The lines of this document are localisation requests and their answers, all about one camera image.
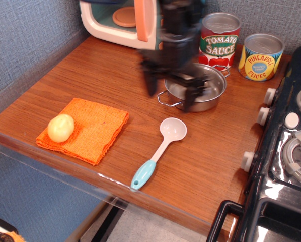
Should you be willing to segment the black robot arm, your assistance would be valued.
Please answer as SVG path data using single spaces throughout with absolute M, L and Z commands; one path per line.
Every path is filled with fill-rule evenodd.
M 202 1 L 160 1 L 163 25 L 160 50 L 140 50 L 141 68 L 148 94 L 157 91 L 157 81 L 166 79 L 185 87 L 184 112 L 199 97 L 209 77 L 194 63 L 199 51 Z

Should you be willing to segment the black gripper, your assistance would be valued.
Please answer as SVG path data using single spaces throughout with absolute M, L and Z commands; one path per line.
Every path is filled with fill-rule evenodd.
M 186 90 L 184 92 L 183 111 L 202 112 L 205 110 L 202 98 L 204 82 L 193 59 L 198 54 L 198 35 L 163 35 L 161 50 L 139 51 L 141 69 L 144 74 L 147 93 L 154 96 L 158 89 L 158 79 L 166 79 L 178 83 Z

